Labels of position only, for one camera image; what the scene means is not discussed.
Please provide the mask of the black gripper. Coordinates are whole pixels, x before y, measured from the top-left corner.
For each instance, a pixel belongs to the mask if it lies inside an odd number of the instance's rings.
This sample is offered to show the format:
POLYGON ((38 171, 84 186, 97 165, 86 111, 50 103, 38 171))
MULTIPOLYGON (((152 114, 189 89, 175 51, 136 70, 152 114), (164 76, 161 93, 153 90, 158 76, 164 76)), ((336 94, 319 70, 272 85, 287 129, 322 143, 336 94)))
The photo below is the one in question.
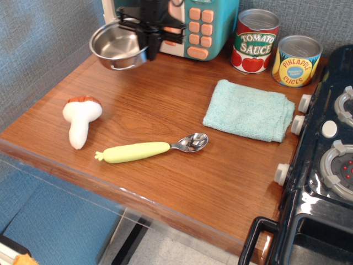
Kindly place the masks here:
POLYGON ((185 23, 168 11, 168 1, 138 1, 137 7, 117 8, 122 28, 135 32, 141 50, 148 49, 148 59, 153 61, 162 41, 182 44, 185 23))

